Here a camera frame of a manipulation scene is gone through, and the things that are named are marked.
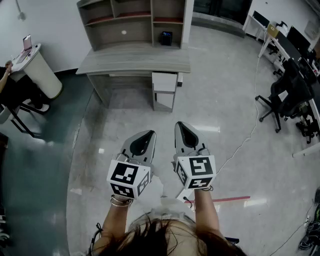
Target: black and white pattern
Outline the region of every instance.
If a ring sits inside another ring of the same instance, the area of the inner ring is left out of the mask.
[[[192,179],[190,182],[190,185],[188,187],[188,189],[200,189],[200,188],[206,188],[210,182],[211,182],[212,178],[196,178],[196,179]]]
[[[184,169],[182,168],[181,164],[178,162],[178,167],[176,169],[176,173],[179,176],[179,179],[181,180],[182,184],[185,185],[188,179],[187,174],[185,173]]]
[[[138,168],[138,166],[118,162],[111,176],[111,180],[132,185],[135,181]]]
[[[113,193],[127,198],[135,198],[134,191],[131,187],[120,186],[110,183]]]
[[[149,184],[149,172],[146,174],[146,176],[143,178],[143,180],[138,185],[138,196],[144,191],[146,186]]]
[[[189,158],[192,176],[213,174],[209,157]]]

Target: person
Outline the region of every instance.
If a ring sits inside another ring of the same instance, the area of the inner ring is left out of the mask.
[[[15,82],[10,77],[12,66],[13,63],[9,60],[5,67],[0,67],[0,104],[15,109],[25,100],[30,99],[32,107],[40,112],[47,112],[50,106],[43,104],[37,85],[27,75]]]
[[[171,204],[152,209],[136,219],[125,232],[132,199],[112,195],[101,237],[89,253],[95,256],[246,256],[221,234],[210,191],[195,189],[194,196],[195,221],[188,211],[174,209],[179,202],[193,213],[184,203],[162,198],[161,201],[171,200]]]

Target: round white table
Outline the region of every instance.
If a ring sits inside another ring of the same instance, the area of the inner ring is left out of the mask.
[[[12,61],[13,66],[10,77],[17,81],[27,74],[49,99],[54,99],[62,91],[62,83],[42,57],[39,51],[40,48],[41,43],[34,45],[28,56],[21,63],[17,64],[21,56],[21,54],[19,54],[19,56]]]

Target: white cube with markers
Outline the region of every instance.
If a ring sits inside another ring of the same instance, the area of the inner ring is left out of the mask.
[[[216,177],[216,162],[213,155],[179,156],[175,172],[186,190],[210,188]]]
[[[150,183],[150,175],[148,166],[112,160],[106,181],[114,194],[137,199]]]

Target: black box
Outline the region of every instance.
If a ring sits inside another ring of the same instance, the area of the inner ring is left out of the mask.
[[[171,46],[172,43],[172,32],[168,32],[168,31],[163,31],[161,33],[161,44],[163,46]]]

